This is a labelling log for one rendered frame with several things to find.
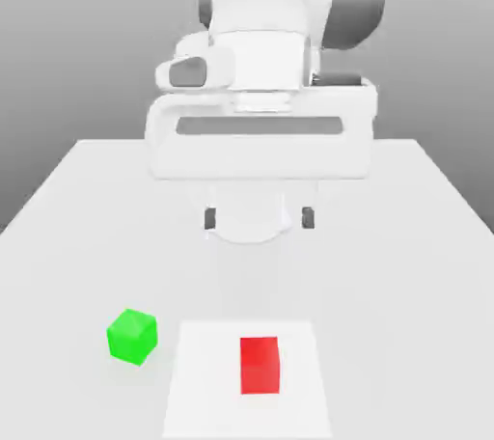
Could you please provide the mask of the small green cube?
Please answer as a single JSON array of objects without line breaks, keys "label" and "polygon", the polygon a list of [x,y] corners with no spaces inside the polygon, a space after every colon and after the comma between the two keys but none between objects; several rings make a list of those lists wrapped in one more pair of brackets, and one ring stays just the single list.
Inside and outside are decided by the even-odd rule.
[{"label": "small green cube", "polygon": [[106,330],[109,353],[141,366],[157,346],[157,321],[152,315],[125,309]]}]

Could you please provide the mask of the small red cube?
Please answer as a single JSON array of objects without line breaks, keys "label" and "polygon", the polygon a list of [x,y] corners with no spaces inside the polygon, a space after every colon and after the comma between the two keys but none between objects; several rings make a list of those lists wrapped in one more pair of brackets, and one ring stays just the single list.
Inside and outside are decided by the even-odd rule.
[{"label": "small red cube", "polygon": [[242,395],[279,394],[281,360],[277,337],[240,339],[240,393]]}]

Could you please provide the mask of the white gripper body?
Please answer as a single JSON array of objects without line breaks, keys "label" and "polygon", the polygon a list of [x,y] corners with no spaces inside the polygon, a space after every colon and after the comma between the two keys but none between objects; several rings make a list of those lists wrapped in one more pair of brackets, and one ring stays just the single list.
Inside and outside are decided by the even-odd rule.
[{"label": "white gripper body", "polygon": [[296,92],[189,88],[153,103],[145,139],[159,179],[360,179],[376,114],[365,78]]}]

